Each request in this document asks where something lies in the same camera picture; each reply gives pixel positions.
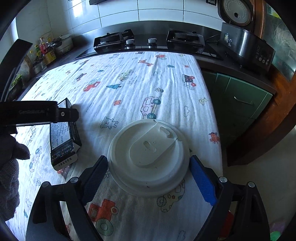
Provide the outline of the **dark gloved left hand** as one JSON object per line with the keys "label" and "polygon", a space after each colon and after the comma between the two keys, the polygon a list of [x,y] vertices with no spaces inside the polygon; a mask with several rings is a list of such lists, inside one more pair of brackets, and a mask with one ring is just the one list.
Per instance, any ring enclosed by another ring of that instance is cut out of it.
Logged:
{"label": "dark gloved left hand", "polygon": [[26,145],[8,134],[1,135],[1,218],[10,220],[20,204],[18,160],[30,158]]}

